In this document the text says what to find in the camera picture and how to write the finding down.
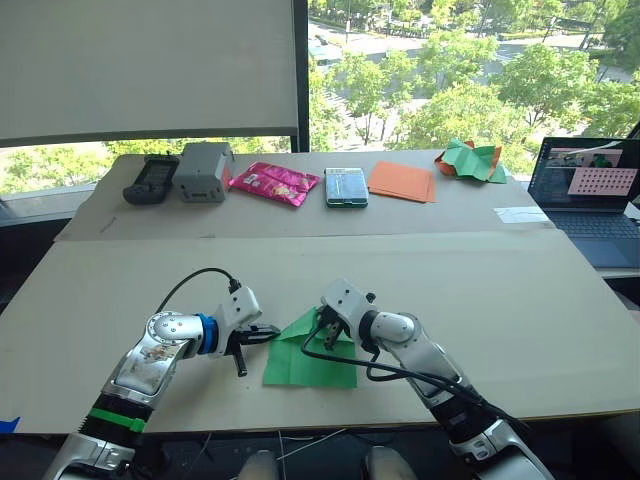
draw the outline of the green tape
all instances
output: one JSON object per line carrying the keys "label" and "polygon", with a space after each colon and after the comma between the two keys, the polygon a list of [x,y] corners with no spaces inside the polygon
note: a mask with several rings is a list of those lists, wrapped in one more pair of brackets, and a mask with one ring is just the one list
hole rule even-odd
{"label": "green tape", "polygon": [[122,427],[127,427],[132,432],[142,433],[147,423],[141,418],[129,418],[124,415],[109,412],[108,410],[102,410],[101,408],[92,408],[89,410],[89,416],[105,420],[107,422],[115,423]]}

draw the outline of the smartphone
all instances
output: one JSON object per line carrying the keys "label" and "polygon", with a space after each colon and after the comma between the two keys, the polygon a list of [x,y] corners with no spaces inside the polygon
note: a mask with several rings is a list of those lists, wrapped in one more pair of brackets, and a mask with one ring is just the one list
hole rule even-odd
{"label": "smartphone", "polygon": [[369,191],[361,168],[325,168],[327,206],[330,208],[364,208]]}

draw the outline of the laptop keyboard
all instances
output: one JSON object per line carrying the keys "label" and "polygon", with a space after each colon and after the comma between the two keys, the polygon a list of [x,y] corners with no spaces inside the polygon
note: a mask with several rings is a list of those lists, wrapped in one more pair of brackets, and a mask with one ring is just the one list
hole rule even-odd
{"label": "laptop keyboard", "polygon": [[638,238],[640,230],[624,215],[549,214],[556,227],[574,238]]}

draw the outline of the laptop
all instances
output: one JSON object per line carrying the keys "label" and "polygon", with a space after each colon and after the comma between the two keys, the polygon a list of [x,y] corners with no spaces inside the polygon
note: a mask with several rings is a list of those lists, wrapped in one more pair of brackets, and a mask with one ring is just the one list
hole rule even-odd
{"label": "laptop", "polygon": [[594,267],[640,267],[627,203],[640,192],[640,140],[547,137],[529,194]]}

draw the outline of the window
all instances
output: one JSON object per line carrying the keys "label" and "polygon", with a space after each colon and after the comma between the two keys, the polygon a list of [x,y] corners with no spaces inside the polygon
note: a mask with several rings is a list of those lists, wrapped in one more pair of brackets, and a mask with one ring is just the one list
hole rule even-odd
{"label": "window", "polygon": [[0,149],[0,194],[92,184],[125,153],[181,153],[188,142],[228,141],[236,153],[290,151],[289,137],[150,139]]}
{"label": "window", "polygon": [[[526,178],[543,137],[625,137],[640,120],[639,17],[640,0],[312,0],[311,148],[457,137],[502,145]],[[329,47],[332,64],[314,61]]]}

